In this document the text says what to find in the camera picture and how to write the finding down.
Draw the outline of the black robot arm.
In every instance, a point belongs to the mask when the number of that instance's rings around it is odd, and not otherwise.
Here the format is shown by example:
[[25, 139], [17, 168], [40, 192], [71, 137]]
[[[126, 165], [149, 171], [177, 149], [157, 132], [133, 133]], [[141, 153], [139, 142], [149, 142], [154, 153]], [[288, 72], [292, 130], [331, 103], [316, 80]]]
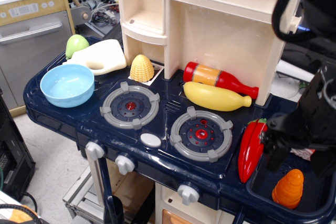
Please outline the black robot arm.
[[[303, 8], [309, 31], [285, 34], [280, 19], [289, 0], [277, 0], [272, 28], [285, 42], [300, 42], [317, 36], [335, 40], [335, 0], [304, 0]], [[262, 134], [267, 168], [275, 172], [292, 149], [313, 149], [311, 166], [317, 177], [335, 173], [335, 69], [321, 68], [315, 74], [290, 114], [267, 121]]]

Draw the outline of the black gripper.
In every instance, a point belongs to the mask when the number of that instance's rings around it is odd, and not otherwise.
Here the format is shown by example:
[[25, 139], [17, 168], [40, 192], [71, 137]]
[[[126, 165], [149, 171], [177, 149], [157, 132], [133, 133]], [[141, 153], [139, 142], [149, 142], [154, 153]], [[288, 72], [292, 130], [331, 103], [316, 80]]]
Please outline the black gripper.
[[290, 150], [313, 149], [312, 169], [317, 177], [335, 173], [335, 68], [318, 70], [296, 109], [271, 117], [261, 142], [267, 169], [276, 172]]

